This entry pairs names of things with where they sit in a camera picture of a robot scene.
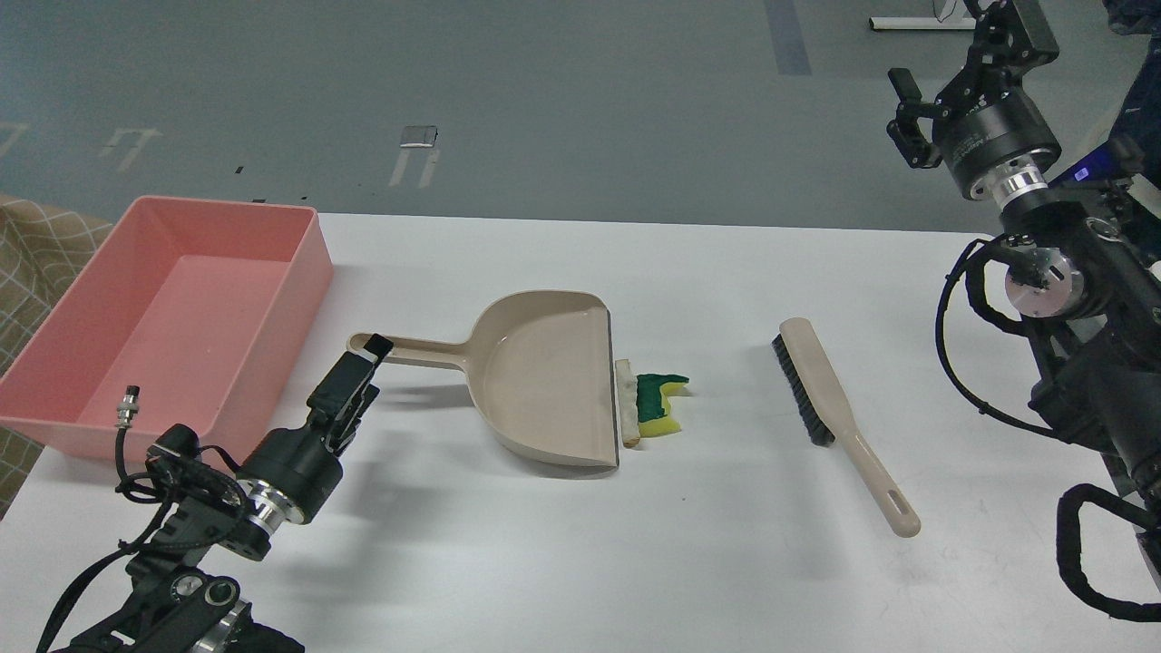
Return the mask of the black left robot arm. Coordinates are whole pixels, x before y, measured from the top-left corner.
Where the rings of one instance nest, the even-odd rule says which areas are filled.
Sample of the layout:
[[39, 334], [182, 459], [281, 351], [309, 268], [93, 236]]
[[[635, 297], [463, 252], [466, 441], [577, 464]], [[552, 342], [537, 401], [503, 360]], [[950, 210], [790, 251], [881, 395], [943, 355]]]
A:
[[132, 541], [118, 541], [75, 576], [46, 617], [36, 648], [53, 650], [82, 593], [109, 566], [125, 561], [128, 600], [74, 636], [70, 652], [301, 652], [297, 640], [253, 619], [236, 579], [207, 573], [200, 562], [215, 547], [261, 561], [279, 526], [315, 521], [342, 479], [340, 455], [378, 397], [373, 376], [391, 351], [394, 340], [385, 336], [353, 337], [307, 399], [304, 424], [269, 431], [245, 462], [219, 449], [228, 471], [203, 462], [207, 446], [199, 435], [175, 424], [147, 449], [144, 471], [129, 473], [127, 435], [140, 412], [140, 388], [129, 385], [113, 442], [116, 491], [156, 507], [156, 514]]

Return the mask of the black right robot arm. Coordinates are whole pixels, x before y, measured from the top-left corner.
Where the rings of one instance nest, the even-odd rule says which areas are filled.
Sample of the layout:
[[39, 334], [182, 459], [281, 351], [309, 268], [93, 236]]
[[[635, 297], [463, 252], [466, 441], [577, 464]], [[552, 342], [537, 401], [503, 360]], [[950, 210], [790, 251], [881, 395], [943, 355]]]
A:
[[[886, 130], [909, 166], [945, 165], [964, 199], [998, 204], [1002, 232], [964, 249], [942, 289], [933, 318], [942, 369], [979, 412], [1102, 455], [1116, 490], [1079, 485], [1059, 500], [1060, 577], [1112, 619], [1158, 620], [1155, 603], [1095, 590], [1079, 528], [1087, 504], [1127, 521], [1158, 572], [1156, 231], [1128, 194], [1144, 155], [1115, 135], [1046, 178], [1061, 148], [1023, 78], [1060, 53], [1048, 20], [1037, 1], [969, 1], [966, 9], [974, 21], [966, 60], [933, 101], [911, 71], [888, 73], [897, 107]], [[979, 318], [1027, 340], [1039, 372], [1029, 409], [1043, 425], [1000, 412], [956, 376], [944, 315], [958, 284]]]

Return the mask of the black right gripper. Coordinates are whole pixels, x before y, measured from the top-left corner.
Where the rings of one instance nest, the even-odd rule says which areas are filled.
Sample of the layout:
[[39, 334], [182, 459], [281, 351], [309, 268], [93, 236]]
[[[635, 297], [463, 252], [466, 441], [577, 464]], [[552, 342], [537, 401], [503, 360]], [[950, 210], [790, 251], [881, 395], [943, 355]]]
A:
[[[1014, 201], [1047, 191], [1060, 143], [1021, 78], [1057, 62], [1060, 46], [1039, 1], [966, 1], [975, 28], [961, 77], [923, 99], [909, 69], [887, 72], [897, 105], [886, 132], [913, 168], [946, 167], [969, 201]], [[932, 120], [930, 141], [920, 120]]]

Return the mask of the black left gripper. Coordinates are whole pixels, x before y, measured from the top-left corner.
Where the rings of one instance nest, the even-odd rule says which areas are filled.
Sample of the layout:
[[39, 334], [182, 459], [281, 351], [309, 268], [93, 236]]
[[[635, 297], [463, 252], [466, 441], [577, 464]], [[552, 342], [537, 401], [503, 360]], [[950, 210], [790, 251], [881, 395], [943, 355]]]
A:
[[[373, 376], [394, 342], [369, 335], [365, 344], [340, 356], [307, 399], [307, 425], [277, 426], [248, 454], [238, 472], [241, 481], [262, 482], [281, 493], [290, 504], [290, 521], [308, 524], [342, 479], [337, 454], [353, 442], [366, 409], [380, 389]], [[316, 426], [329, 426], [327, 436]]]

